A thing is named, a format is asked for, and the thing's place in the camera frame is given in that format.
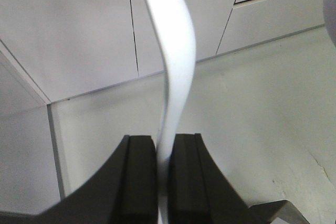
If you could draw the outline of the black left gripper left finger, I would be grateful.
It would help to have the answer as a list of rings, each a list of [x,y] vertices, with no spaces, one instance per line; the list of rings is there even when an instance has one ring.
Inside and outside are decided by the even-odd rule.
[[[157,223],[156,152],[150,136],[125,135],[75,192],[37,215],[1,213],[1,223]]]

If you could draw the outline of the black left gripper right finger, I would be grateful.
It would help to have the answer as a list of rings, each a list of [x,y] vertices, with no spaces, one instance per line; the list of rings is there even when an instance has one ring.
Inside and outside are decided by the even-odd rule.
[[[288,200],[248,207],[209,154],[200,134],[178,134],[170,158],[169,223],[301,223]]]

